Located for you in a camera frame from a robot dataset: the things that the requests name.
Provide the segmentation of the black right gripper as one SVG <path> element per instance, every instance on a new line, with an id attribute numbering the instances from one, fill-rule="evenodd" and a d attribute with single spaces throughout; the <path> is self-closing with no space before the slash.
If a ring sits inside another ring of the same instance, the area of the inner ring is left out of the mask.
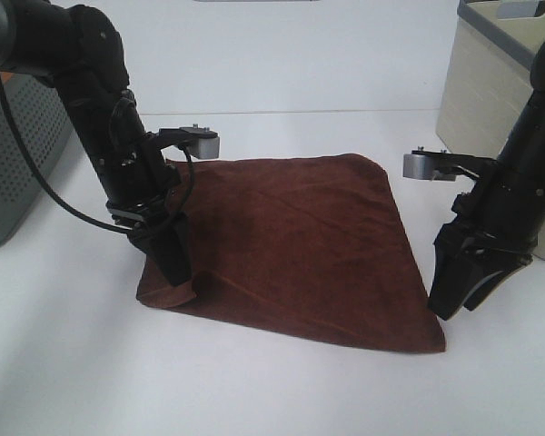
<path id="1" fill-rule="evenodd" d="M 532 262 L 539 232 L 537 191 L 526 181 L 478 181 L 456 197 L 455 218 L 434 241 L 428 308 L 439 318 L 448 321 L 462 305 L 474 311 Z"/>

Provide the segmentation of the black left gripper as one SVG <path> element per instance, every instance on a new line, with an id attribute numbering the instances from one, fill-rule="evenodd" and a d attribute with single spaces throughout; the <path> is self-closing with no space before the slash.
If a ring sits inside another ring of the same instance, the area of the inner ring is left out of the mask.
<path id="1" fill-rule="evenodd" d="M 128 239 L 150 257 L 172 286 L 192 278 L 188 246 L 189 226 L 185 213 L 169 207 L 173 193 L 156 195 L 139 203 L 113 203 L 106 208 L 118 225 L 127 227 Z"/>

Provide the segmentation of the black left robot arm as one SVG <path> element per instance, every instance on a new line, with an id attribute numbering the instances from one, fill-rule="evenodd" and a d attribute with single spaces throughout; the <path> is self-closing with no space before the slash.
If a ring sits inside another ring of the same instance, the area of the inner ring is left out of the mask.
<path id="1" fill-rule="evenodd" d="M 164 160 L 174 146 L 194 158 L 215 133 L 196 127 L 144 129 L 129 88 L 121 36 L 100 10 L 47 1 L 0 1 L 0 74 L 28 74 L 54 88 L 88 155 L 113 217 L 171 285 L 192 275 L 188 222 L 167 198 L 181 182 Z"/>

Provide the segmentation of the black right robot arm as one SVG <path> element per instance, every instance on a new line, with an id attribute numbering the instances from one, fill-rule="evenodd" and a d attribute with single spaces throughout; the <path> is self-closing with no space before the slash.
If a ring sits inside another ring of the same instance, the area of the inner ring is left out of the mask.
<path id="1" fill-rule="evenodd" d="M 476 309 L 502 282 L 532 262 L 545 224 L 545 41 L 531 70 L 532 94 L 495 159 L 433 153 L 437 171 L 475 184 L 456 197 L 456 216 L 435 241 L 429 309 L 449 320 Z"/>

